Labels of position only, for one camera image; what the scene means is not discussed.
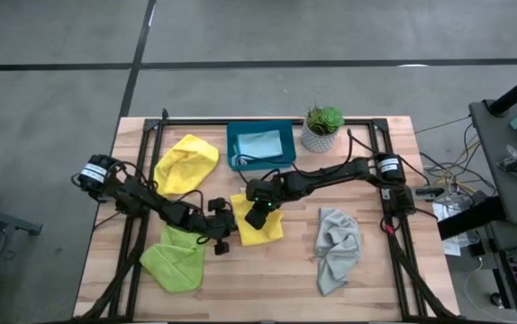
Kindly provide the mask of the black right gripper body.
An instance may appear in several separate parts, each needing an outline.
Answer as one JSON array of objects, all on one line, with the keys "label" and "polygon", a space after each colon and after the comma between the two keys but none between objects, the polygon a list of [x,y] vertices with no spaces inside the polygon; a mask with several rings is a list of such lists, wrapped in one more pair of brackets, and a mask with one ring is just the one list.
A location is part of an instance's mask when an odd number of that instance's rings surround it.
[{"label": "black right gripper body", "polygon": [[273,177],[271,180],[252,179],[246,185],[246,199],[252,203],[245,221],[255,230],[264,227],[268,215],[283,203],[284,180]]}]

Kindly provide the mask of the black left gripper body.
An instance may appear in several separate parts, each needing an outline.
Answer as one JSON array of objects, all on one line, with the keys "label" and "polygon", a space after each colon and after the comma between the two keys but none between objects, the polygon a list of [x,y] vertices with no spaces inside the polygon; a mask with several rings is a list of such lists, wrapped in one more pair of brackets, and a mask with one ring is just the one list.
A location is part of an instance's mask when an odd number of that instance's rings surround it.
[{"label": "black left gripper body", "polygon": [[211,216],[196,215],[193,232],[210,239],[224,239],[237,230],[234,214],[230,210],[218,211]]}]

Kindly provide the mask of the yellow microfiber towel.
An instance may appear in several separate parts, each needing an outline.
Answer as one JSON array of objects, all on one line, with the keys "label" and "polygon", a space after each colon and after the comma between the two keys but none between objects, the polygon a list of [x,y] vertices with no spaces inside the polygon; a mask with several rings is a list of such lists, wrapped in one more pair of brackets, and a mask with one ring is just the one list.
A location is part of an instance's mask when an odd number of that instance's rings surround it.
[{"label": "yellow microfiber towel", "polygon": [[213,172],[219,150],[204,139],[185,135],[155,165],[153,180],[163,196],[193,191]]},{"label": "yellow microfiber towel", "polygon": [[246,214],[251,210],[252,203],[246,200],[244,193],[237,193],[230,197],[233,213],[240,233],[240,242],[243,246],[256,246],[282,239],[284,231],[281,220],[284,213],[273,211],[267,216],[265,225],[261,229],[254,229],[246,220]]}]

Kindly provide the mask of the light blue microfiber towel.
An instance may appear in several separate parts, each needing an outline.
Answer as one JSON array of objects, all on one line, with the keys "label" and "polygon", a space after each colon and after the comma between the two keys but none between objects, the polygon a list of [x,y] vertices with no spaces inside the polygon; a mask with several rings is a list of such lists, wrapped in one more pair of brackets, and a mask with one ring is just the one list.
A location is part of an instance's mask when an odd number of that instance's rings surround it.
[{"label": "light blue microfiber towel", "polygon": [[239,134],[231,160],[235,165],[246,165],[252,159],[276,158],[282,155],[280,132],[270,130]]}]

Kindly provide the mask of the grey waffle microfiber towel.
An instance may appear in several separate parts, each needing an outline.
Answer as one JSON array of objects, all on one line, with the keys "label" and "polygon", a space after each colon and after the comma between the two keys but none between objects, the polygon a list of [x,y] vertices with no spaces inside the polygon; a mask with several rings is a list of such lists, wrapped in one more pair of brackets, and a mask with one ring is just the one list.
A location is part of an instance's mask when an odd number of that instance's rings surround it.
[{"label": "grey waffle microfiber towel", "polygon": [[350,271],[361,258],[361,249],[357,221],[342,210],[321,208],[314,254],[318,258],[317,286],[322,296],[348,283]]}]

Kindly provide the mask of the lime green microfiber towel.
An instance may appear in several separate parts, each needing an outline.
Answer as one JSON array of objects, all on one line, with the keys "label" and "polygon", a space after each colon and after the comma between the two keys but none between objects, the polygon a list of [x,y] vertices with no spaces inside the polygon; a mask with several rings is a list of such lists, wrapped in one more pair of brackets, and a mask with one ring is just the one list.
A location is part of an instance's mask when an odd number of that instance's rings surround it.
[{"label": "lime green microfiber towel", "polygon": [[197,290],[204,276],[205,245],[199,236],[165,226],[160,241],[146,249],[141,265],[167,293]]}]

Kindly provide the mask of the teal plastic bin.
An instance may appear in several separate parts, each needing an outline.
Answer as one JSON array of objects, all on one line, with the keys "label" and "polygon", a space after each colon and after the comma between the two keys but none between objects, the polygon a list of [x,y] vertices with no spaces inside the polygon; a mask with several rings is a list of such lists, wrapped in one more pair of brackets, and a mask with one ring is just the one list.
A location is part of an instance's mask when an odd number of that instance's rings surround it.
[{"label": "teal plastic bin", "polygon": [[[283,155],[280,157],[252,159],[246,165],[235,165],[231,159],[234,157],[234,145],[236,144],[237,136],[243,133],[266,131],[280,132]],[[290,167],[296,158],[292,122],[289,120],[231,122],[227,125],[227,151],[228,164],[233,171],[254,171],[276,167]]]}]

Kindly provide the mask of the potted succulent plant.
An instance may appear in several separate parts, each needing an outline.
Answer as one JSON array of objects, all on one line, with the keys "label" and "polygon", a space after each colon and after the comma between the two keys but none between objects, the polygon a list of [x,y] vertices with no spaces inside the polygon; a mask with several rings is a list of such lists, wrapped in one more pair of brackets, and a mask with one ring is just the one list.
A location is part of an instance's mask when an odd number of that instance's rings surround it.
[{"label": "potted succulent plant", "polygon": [[343,124],[343,113],[339,108],[314,106],[304,118],[301,142],[312,152],[326,152],[334,145]]}]

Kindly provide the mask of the white paper sheets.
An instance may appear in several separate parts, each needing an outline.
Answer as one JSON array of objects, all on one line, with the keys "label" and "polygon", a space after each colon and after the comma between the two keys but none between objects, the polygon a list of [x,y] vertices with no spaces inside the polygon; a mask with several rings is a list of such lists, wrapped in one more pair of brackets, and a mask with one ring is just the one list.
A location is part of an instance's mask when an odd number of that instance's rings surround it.
[{"label": "white paper sheets", "polygon": [[[461,212],[456,203],[451,202],[434,202],[432,209],[438,222],[450,219]],[[461,233],[457,236],[445,238],[442,240],[444,253],[447,256],[460,257],[461,248],[469,245],[469,238],[467,234]]]}]

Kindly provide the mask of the black desk crossbar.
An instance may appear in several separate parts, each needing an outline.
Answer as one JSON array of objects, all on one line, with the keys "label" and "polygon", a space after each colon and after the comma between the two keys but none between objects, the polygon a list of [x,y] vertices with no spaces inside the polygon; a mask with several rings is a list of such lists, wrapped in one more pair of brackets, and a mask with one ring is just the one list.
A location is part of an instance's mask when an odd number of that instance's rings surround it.
[{"label": "black desk crossbar", "polygon": [[438,230],[442,240],[456,237],[457,235],[478,227],[482,227],[491,221],[505,221],[506,216],[499,196],[489,197],[478,202],[472,207],[438,222]]}]

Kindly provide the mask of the grey side desk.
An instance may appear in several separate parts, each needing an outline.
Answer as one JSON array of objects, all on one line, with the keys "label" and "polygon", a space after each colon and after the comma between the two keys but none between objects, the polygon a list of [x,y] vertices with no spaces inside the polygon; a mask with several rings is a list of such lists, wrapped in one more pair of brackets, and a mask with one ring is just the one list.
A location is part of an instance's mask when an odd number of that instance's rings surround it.
[{"label": "grey side desk", "polygon": [[510,156],[508,146],[517,150],[517,130],[510,126],[510,122],[517,117],[517,104],[502,117],[493,116],[487,111],[484,102],[471,103],[468,109],[485,153],[485,159],[505,217],[510,222],[517,223],[517,176],[499,167],[499,163]]}]

